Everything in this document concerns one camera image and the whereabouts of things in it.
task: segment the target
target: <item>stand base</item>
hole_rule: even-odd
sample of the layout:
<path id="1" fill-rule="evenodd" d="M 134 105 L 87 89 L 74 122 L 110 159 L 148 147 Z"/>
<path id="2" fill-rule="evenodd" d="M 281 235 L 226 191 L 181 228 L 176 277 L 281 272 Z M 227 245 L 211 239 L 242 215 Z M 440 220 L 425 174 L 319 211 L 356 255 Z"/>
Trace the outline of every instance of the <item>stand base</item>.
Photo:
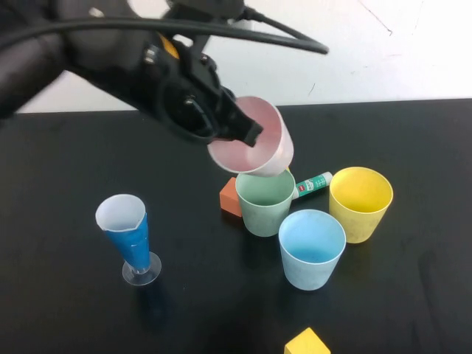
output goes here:
<path id="1" fill-rule="evenodd" d="M 162 263 L 161 259 L 157 256 L 157 254 L 153 252 L 149 252 L 150 257 L 150 268 L 144 274 L 135 274 L 131 270 L 130 265 L 125 262 L 123 264 L 123 278 L 131 285 L 134 286 L 143 286 L 152 283 L 161 273 Z"/>

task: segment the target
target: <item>white wall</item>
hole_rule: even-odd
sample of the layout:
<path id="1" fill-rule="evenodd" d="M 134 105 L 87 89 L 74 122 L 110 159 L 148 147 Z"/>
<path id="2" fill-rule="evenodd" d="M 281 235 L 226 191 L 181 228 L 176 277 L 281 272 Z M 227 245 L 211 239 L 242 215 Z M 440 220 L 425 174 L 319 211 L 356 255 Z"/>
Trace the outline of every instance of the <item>white wall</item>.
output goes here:
<path id="1" fill-rule="evenodd" d="M 164 0 L 130 0 L 143 17 L 159 17 Z M 327 44 L 321 56 L 214 38 L 224 85 L 274 104 L 472 97 L 469 0 L 247 0 L 269 17 Z M 276 32 L 262 24 L 255 30 Z M 72 74 L 26 107 L 31 111 L 130 107 Z"/>

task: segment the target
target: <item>yellow cup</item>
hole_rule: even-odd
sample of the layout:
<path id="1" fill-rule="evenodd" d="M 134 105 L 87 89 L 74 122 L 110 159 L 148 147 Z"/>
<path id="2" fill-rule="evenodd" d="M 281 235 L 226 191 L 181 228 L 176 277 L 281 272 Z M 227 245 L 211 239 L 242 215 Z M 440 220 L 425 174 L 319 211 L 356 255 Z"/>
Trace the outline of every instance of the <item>yellow cup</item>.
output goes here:
<path id="1" fill-rule="evenodd" d="M 330 214 L 344 227 L 348 243 L 367 240 L 393 199 L 389 181 L 365 167 L 337 172 L 330 185 Z"/>

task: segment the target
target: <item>black cable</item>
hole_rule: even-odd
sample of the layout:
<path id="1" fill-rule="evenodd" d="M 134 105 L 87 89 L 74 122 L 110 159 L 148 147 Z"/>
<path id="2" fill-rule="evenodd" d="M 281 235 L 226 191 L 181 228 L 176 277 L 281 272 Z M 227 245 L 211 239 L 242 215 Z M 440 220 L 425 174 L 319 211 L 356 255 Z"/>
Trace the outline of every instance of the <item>black cable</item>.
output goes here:
<path id="1" fill-rule="evenodd" d="M 304 41 L 313 41 L 319 45 L 324 46 L 324 44 L 315 41 L 314 39 L 304 35 L 303 33 L 298 32 L 297 30 L 290 28 L 289 26 L 285 26 L 284 24 L 281 24 L 280 22 L 275 21 L 272 18 L 266 17 L 265 15 L 253 9 L 252 7 L 246 6 L 242 18 L 248 21 L 262 22 L 264 24 L 277 28 L 278 30 L 281 30 L 282 32 L 285 32 L 294 38 L 301 39 Z"/>
<path id="2" fill-rule="evenodd" d="M 296 40 L 279 35 L 233 28 L 222 24 L 205 24 L 196 21 L 144 18 L 87 18 L 34 26 L 0 38 L 0 51 L 20 41 L 25 41 L 26 39 L 48 33 L 104 29 L 153 30 L 181 35 L 216 35 L 227 38 L 275 44 L 278 46 L 287 46 L 321 54 L 327 54 L 328 52 L 326 46 L 319 44 L 316 41 Z"/>

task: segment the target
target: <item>pink cup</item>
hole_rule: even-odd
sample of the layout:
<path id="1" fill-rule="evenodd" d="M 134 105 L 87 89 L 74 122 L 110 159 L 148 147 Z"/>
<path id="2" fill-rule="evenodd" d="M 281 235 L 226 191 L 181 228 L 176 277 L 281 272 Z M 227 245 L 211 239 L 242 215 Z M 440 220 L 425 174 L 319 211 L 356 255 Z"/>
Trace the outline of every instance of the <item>pink cup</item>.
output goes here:
<path id="1" fill-rule="evenodd" d="M 237 140 L 216 140 L 208 145 L 210 156 L 218 166 L 232 173 L 262 177 L 279 175 L 294 157 L 294 144 L 279 110 L 258 97 L 240 97 L 236 102 L 264 130 L 254 147 Z"/>

